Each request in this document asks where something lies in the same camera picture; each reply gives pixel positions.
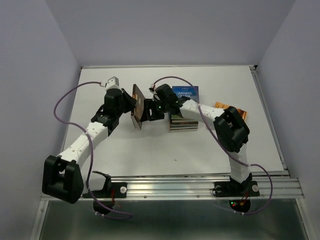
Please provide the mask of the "dark red orange book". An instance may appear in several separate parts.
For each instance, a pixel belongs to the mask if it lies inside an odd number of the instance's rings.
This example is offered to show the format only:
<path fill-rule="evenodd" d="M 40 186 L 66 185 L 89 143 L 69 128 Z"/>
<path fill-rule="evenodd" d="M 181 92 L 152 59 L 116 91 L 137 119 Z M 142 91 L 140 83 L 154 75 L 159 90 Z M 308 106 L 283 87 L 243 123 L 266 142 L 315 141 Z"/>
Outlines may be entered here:
<path fill-rule="evenodd" d="M 142 129 L 141 119 L 144 113 L 145 96 L 136 84 L 134 84 L 132 88 L 132 97 L 136 100 L 136 103 L 134 109 L 131 111 L 130 116 L 134 128 L 140 131 Z"/>

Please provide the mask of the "Tale of Two Cities book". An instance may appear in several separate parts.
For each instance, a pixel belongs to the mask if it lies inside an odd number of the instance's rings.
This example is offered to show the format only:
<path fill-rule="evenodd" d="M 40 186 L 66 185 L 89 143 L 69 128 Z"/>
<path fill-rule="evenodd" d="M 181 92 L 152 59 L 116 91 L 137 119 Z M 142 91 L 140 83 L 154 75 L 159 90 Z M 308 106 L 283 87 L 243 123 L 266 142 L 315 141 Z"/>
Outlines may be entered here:
<path fill-rule="evenodd" d="M 198 125 L 199 122 L 195 121 L 193 119 L 171 119 L 170 120 L 171 125 Z"/>

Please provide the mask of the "Three Days to See book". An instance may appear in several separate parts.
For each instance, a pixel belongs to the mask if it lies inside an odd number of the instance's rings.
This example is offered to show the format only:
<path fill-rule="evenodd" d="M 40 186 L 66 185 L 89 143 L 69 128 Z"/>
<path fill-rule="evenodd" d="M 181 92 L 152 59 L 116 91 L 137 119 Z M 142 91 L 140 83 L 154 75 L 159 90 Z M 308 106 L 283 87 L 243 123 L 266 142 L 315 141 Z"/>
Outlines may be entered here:
<path fill-rule="evenodd" d="M 178 128 L 198 128 L 198 124 L 171 124 L 171 129 L 178 129 Z"/>

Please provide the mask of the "orange Huckleberry Finn book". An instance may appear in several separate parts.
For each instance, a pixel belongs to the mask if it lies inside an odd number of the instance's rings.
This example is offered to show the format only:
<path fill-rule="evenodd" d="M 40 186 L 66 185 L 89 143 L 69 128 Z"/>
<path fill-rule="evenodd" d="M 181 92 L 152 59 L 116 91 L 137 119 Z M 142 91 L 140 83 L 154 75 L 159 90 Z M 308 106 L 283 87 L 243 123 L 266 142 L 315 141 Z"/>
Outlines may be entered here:
<path fill-rule="evenodd" d="M 216 102 L 215 105 L 214 105 L 215 108 L 218 108 L 218 109 L 227 109 L 230 107 L 230 105 L 228 104 L 224 104 L 224 103 L 221 103 L 221 102 Z M 247 119 L 247 116 L 248 116 L 248 113 L 240 108 L 237 108 L 237 111 L 239 112 L 240 116 L 242 117 L 242 119 L 244 121 L 246 121 Z"/>

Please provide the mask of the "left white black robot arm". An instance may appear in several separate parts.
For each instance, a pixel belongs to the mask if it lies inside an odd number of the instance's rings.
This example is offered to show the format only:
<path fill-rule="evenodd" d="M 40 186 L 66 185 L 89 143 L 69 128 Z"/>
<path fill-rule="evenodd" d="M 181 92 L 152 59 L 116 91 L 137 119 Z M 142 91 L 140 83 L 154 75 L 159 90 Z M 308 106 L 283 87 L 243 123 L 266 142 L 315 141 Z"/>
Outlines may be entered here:
<path fill-rule="evenodd" d="M 104 104 L 90 120 L 84 132 L 58 156 L 50 155 L 44 161 L 42 192 L 51 197 L 74 204 L 81 197 L 85 180 L 81 168 L 92 151 L 119 125 L 122 114 L 135 108 L 136 100 L 123 88 L 109 88 Z"/>

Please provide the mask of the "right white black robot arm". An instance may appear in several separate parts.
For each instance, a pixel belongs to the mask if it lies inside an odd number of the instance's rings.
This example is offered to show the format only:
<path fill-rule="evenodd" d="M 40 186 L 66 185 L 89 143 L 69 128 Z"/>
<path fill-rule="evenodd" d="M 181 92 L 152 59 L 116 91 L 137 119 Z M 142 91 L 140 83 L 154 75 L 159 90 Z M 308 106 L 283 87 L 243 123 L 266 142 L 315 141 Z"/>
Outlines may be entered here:
<path fill-rule="evenodd" d="M 238 110 L 200 104 L 187 97 L 178 97 L 168 84 L 150 87 L 152 98 L 144 101 L 143 121 L 157 121 L 166 113 L 204 123 L 218 145 L 228 155 L 229 181 L 215 187 L 219 195 L 240 196 L 248 192 L 252 174 L 247 159 L 250 130 Z"/>

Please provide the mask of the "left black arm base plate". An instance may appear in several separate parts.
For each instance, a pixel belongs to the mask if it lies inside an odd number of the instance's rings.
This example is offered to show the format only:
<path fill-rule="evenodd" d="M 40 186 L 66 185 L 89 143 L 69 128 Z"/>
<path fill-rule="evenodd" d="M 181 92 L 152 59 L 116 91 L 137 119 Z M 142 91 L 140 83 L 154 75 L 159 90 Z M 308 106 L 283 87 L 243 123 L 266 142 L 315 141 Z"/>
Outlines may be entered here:
<path fill-rule="evenodd" d="M 108 181 L 102 189 L 93 190 L 92 193 L 97 199 L 124 199 L 127 197 L 127 186 L 126 182 Z"/>

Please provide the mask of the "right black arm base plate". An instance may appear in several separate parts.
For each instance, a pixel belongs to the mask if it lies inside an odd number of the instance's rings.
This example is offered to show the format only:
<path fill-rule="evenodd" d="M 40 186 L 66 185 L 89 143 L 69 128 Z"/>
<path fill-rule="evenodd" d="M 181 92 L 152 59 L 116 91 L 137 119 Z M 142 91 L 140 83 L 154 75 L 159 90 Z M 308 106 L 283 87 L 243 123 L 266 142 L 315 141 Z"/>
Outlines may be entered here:
<path fill-rule="evenodd" d="M 245 184 L 231 181 L 216 181 L 213 183 L 213 195 L 218 198 L 236 198 L 248 195 L 249 197 L 259 197 L 259 188 L 253 189 L 253 186 L 258 186 L 256 181 L 249 181 Z"/>

